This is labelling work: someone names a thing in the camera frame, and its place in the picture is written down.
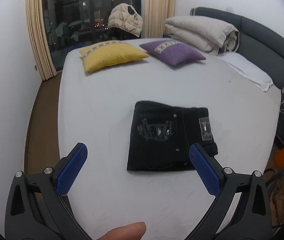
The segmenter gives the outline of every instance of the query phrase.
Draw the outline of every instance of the window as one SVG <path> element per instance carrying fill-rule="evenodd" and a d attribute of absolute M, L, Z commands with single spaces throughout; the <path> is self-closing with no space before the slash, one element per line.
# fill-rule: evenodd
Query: window
<path fill-rule="evenodd" d="M 110 40 L 108 19 L 120 3 L 141 14 L 141 0 L 43 0 L 46 37 L 56 70 L 73 49 Z"/>

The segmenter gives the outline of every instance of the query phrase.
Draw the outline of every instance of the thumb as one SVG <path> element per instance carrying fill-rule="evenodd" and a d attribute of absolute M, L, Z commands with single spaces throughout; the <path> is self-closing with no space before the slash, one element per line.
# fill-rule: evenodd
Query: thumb
<path fill-rule="evenodd" d="M 137 222 L 124 227 L 112 229 L 98 240 L 140 240 L 145 232 L 145 223 Z"/>

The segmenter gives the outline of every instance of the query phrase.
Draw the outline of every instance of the black pants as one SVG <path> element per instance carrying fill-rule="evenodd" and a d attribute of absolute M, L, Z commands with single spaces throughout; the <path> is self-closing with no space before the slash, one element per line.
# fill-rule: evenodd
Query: black pants
<path fill-rule="evenodd" d="M 140 101 L 135 104 L 128 171 L 183 171 L 194 169 L 189 148 L 199 143 L 210 156 L 218 154 L 207 108 L 181 108 Z"/>

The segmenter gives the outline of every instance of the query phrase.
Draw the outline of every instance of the metal rivet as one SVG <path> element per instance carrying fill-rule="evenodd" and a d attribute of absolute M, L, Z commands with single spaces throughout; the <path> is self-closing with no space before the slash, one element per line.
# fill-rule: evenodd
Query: metal rivet
<path fill-rule="evenodd" d="M 15 177 L 19 178 L 19 177 L 22 176 L 22 174 L 23 174 L 23 172 L 18 171 L 18 172 L 15 173 Z"/>
<path fill-rule="evenodd" d="M 229 167 L 226 167 L 226 168 L 224 168 L 224 172 L 226 174 L 231 174 L 233 172 L 233 170 L 231 168 L 229 168 Z"/>
<path fill-rule="evenodd" d="M 257 176 L 257 177 L 261 177 L 261 176 L 262 176 L 262 174 L 261 174 L 261 172 L 260 172 L 260 171 L 255 171 L 255 176 Z"/>
<path fill-rule="evenodd" d="M 44 170 L 45 174 L 50 174 L 53 171 L 53 169 L 51 167 L 48 167 Z"/>

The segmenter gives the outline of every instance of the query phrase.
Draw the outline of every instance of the brown floor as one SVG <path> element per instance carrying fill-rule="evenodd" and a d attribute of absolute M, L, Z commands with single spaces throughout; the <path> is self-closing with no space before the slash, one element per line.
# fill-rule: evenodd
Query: brown floor
<path fill-rule="evenodd" d="M 42 82 L 37 93 L 26 141 L 26 174 L 40 173 L 60 160 L 57 109 L 61 75 Z"/>

